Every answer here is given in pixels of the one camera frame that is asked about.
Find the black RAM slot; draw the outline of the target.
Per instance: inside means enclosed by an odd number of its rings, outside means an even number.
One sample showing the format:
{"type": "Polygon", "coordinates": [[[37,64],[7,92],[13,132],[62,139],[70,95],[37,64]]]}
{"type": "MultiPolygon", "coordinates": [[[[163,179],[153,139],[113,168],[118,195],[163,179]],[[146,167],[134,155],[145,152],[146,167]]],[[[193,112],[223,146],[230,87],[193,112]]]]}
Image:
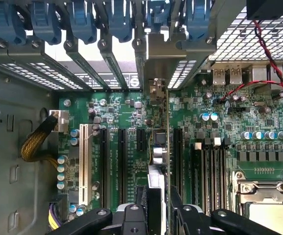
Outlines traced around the black RAM slot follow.
{"type": "Polygon", "coordinates": [[[221,207],[223,209],[228,209],[228,194],[227,194],[227,166],[226,166],[226,158],[227,158],[227,150],[230,142],[228,138],[225,137],[221,144],[221,207]]]}
{"type": "Polygon", "coordinates": [[[219,163],[219,150],[221,142],[220,138],[215,138],[213,141],[213,148],[211,154],[211,183],[212,183],[212,211],[219,209],[221,206],[221,191],[220,191],[220,163],[219,163]]]}
{"type": "Polygon", "coordinates": [[[191,145],[192,203],[203,208],[201,195],[201,150],[201,142],[195,142],[191,145]]]}
{"type": "Polygon", "coordinates": [[[204,143],[204,193],[205,193],[205,212],[210,215],[210,163],[209,163],[209,145],[204,143]]]}

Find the long black expansion slot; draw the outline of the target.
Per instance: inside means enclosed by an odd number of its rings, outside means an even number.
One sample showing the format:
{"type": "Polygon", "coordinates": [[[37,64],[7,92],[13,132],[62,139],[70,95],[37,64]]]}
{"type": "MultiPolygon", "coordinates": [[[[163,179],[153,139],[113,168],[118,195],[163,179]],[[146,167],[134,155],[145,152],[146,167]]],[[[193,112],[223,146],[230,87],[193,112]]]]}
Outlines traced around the long black expansion slot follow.
{"type": "Polygon", "coordinates": [[[173,129],[173,183],[183,198],[183,130],[173,129]]]}
{"type": "Polygon", "coordinates": [[[118,129],[119,204],[128,202],[128,138],[126,129],[118,129]]]}
{"type": "Polygon", "coordinates": [[[110,182],[110,163],[109,163],[109,132],[108,129],[103,128],[100,130],[100,184],[101,184],[101,206],[103,208],[109,208],[109,196],[110,196],[110,189],[109,189],[109,182],[110,182]]]}

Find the white PCI expansion slot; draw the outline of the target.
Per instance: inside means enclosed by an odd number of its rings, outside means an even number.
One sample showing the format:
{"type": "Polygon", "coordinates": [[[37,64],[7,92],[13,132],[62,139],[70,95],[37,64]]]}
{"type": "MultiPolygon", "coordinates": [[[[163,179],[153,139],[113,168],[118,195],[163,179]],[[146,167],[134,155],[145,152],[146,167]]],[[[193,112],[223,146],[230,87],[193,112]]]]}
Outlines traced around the white PCI expansion slot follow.
{"type": "Polygon", "coordinates": [[[92,126],[79,125],[79,204],[88,206],[92,199],[92,126]]]}

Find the short black expansion slot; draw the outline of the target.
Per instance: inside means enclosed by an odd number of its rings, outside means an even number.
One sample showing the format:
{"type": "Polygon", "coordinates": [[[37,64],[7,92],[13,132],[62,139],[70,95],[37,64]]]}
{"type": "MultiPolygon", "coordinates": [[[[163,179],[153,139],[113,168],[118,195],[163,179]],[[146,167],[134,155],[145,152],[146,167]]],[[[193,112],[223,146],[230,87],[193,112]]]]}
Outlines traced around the short black expansion slot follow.
{"type": "Polygon", "coordinates": [[[137,151],[146,151],[147,138],[146,131],[143,128],[138,128],[136,131],[137,151]]]}

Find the silver CPU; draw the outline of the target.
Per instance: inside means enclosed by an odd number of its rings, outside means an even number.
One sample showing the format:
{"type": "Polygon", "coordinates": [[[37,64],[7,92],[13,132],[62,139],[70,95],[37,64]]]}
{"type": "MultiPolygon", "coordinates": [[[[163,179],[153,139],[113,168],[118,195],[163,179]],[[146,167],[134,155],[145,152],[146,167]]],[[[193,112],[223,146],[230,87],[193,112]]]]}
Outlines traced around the silver CPU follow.
{"type": "Polygon", "coordinates": [[[248,218],[283,235],[283,204],[250,204],[248,218]]]}

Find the silver CPU socket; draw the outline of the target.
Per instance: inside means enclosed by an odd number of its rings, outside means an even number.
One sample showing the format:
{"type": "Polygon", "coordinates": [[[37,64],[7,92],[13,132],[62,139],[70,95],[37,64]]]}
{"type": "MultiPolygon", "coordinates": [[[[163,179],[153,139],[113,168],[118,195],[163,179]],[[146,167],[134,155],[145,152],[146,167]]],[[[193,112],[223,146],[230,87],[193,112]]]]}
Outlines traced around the silver CPU socket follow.
{"type": "Polygon", "coordinates": [[[283,178],[250,180],[241,171],[233,172],[229,186],[228,209],[248,218],[250,204],[283,204],[283,178]]]}

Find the green motherboard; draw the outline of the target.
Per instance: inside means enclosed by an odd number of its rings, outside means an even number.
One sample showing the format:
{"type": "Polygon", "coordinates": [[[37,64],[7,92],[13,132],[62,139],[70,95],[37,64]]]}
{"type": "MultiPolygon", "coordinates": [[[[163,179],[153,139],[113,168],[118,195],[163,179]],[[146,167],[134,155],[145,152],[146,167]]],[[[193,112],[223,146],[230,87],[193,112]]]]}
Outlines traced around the green motherboard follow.
{"type": "MultiPolygon", "coordinates": [[[[256,84],[233,93],[218,104],[227,89],[194,87],[168,95],[170,177],[173,186],[173,129],[183,130],[183,198],[192,203],[191,145],[202,143],[201,195],[205,212],[204,143],[209,145],[210,204],[212,212],[211,154],[213,141],[225,137],[227,150],[227,194],[233,172],[241,171],[250,180],[283,178],[283,92],[278,85],[270,93],[258,93],[256,84]]],[[[119,204],[118,129],[126,129],[128,138],[128,202],[136,198],[137,187],[147,183],[150,164],[151,128],[159,124],[158,107],[139,92],[66,94],[59,99],[60,110],[69,113],[69,129],[59,136],[59,192],[67,198],[67,211],[62,218],[71,221],[101,207],[100,130],[109,132],[110,207],[119,204]],[[92,199],[88,206],[79,204],[79,125],[92,126],[92,199]],[[136,131],[146,131],[146,151],[137,151],[136,131]]],[[[221,146],[219,150],[221,183],[221,146]]]]}

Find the white power connector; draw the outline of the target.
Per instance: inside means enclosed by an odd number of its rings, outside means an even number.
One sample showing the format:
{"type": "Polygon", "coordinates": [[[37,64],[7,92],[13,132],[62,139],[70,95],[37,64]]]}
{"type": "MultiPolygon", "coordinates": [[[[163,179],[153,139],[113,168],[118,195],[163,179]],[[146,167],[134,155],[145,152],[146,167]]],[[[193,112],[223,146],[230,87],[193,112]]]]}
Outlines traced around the white power connector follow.
{"type": "Polygon", "coordinates": [[[49,110],[49,114],[58,119],[57,124],[53,128],[53,132],[67,133],[69,129],[69,113],[66,110],[49,110]]]}

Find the grey metal PC case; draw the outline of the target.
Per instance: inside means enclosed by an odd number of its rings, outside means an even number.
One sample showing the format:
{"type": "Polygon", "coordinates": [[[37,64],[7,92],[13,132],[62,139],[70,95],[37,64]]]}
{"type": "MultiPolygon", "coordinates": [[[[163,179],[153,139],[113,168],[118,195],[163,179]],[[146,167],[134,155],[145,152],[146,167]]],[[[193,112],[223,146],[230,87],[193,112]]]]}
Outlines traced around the grey metal PC case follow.
{"type": "MultiPolygon", "coordinates": [[[[56,5],[62,40],[60,44],[45,42],[46,53],[89,85],[93,91],[55,91],[34,85],[20,78],[0,72],[0,235],[47,235],[62,225],[71,222],[62,218],[67,211],[67,198],[59,192],[59,136],[53,132],[58,119],[49,110],[60,110],[59,99],[63,95],[94,93],[139,92],[149,98],[145,64],[150,34],[162,34],[168,42],[168,83],[176,65],[185,52],[176,48],[176,43],[188,40],[185,26],[186,0],[170,0],[171,11],[168,26],[159,33],[147,27],[148,0],[130,0],[132,16],[132,39],[120,43],[109,32],[106,4],[110,0],[87,0],[93,3],[97,28],[97,41],[84,44],[71,29],[67,3],[71,0],[4,0],[16,5],[16,9],[29,36],[38,38],[32,28],[30,5],[33,1],[47,1],[56,5]]],[[[246,0],[212,0],[207,37],[217,40],[246,7],[246,0]]],[[[236,91],[256,84],[258,93],[270,93],[278,85],[283,92],[283,74],[267,48],[261,33],[262,21],[251,20],[254,33],[264,50],[266,59],[259,61],[213,61],[207,60],[197,73],[180,90],[194,87],[223,87],[221,104],[236,91]],[[280,82],[251,81],[249,68],[253,65],[270,65],[276,70],[280,82]],[[225,69],[226,85],[212,83],[212,70],[225,69]],[[242,69],[241,85],[230,84],[230,69],[242,69]]]]}

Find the vented silver slot cover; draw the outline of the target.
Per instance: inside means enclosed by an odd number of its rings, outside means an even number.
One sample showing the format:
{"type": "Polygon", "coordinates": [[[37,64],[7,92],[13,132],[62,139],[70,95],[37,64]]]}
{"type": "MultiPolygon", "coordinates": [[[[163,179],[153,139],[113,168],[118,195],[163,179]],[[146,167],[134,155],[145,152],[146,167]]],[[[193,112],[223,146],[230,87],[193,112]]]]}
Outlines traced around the vented silver slot cover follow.
{"type": "Polygon", "coordinates": [[[30,44],[12,45],[0,39],[0,72],[55,91],[71,90],[65,81],[52,78],[32,66],[38,52],[30,44]]]}
{"type": "Polygon", "coordinates": [[[169,90],[180,90],[193,78],[207,58],[216,51],[216,40],[214,37],[198,41],[181,40],[176,43],[176,48],[185,52],[185,56],[181,56],[176,65],[167,86],[169,90]]]}
{"type": "Polygon", "coordinates": [[[82,79],[50,57],[45,50],[45,42],[35,36],[29,36],[27,42],[32,47],[32,55],[27,64],[36,71],[59,82],[60,86],[71,91],[93,91],[82,79]]]}

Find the silver USB port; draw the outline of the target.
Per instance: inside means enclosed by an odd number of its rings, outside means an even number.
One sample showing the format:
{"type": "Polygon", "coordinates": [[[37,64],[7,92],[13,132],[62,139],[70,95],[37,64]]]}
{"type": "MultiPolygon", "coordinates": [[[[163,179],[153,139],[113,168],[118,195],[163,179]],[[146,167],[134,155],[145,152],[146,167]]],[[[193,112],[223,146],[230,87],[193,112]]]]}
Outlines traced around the silver USB port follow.
{"type": "Polygon", "coordinates": [[[231,68],[230,69],[230,84],[231,85],[241,85],[242,81],[242,69],[241,68],[231,68]]]}
{"type": "Polygon", "coordinates": [[[217,86],[226,85],[226,71],[225,69],[213,69],[212,70],[212,83],[217,86]]]}

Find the silver network port block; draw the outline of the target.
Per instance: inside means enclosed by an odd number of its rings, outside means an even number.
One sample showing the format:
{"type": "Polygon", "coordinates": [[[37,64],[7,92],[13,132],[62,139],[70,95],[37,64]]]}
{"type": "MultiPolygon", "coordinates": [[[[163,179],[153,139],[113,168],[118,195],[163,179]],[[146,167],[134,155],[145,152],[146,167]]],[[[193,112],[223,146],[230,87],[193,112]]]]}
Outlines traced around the silver network port block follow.
{"type": "MultiPolygon", "coordinates": [[[[283,74],[283,64],[277,65],[277,67],[283,74]]],[[[266,80],[280,82],[276,70],[270,65],[253,65],[249,68],[249,71],[251,81],[266,80]]]]}

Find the perforated metal grille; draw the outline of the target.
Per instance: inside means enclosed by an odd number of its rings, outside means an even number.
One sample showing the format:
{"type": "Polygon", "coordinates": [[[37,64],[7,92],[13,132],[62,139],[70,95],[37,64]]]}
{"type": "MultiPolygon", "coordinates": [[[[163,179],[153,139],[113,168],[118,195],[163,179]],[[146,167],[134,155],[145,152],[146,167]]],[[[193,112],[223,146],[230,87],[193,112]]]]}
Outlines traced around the perforated metal grille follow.
{"type": "MultiPolygon", "coordinates": [[[[266,59],[254,33],[255,25],[247,20],[246,7],[217,40],[217,51],[209,56],[213,61],[259,61],[266,59]]],[[[283,61],[283,15],[277,20],[260,23],[262,37],[273,59],[283,61]]]]}

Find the blue slot retention clip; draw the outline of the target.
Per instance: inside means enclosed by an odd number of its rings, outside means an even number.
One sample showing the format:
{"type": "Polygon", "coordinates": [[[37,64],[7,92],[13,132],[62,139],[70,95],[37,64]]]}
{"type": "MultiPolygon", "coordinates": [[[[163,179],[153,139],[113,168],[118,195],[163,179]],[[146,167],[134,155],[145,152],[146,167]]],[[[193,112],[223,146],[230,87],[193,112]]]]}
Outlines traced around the blue slot retention clip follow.
{"type": "Polygon", "coordinates": [[[148,0],[146,4],[147,27],[150,32],[159,33],[161,27],[168,26],[171,11],[170,0],[148,0]]]}
{"type": "Polygon", "coordinates": [[[93,3],[87,0],[71,0],[67,3],[73,35],[84,42],[92,44],[97,41],[97,28],[93,14],[93,3]]]}
{"type": "Polygon", "coordinates": [[[16,5],[4,0],[0,0],[0,38],[20,46],[27,41],[24,23],[18,15],[16,5]]]}
{"type": "Polygon", "coordinates": [[[109,32],[120,43],[132,39],[132,16],[130,0],[110,0],[106,4],[109,32]]]}
{"type": "Polygon", "coordinates": [[[206,39],[212,0],[186,0],[185,26],[191,42],[206,39]]]}
{"type": "Polygon", "coordinates": [[[30,15],[33,31],[38,38],[49,45],[61,43],[62,32],[54,3],[33,1],[30,5],[30,15]]]}

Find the black case fan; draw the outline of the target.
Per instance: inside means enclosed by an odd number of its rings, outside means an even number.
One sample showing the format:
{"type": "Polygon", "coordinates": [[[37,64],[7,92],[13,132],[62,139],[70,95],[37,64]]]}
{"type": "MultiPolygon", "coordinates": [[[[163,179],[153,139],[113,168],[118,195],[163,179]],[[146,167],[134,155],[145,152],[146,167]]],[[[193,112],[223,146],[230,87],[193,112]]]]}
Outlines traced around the black case fan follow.
{"type": "Polygon", "coordinates": [[[246,0],[248,20],[276,20],[283,15],[283,0],[246,0]]]}

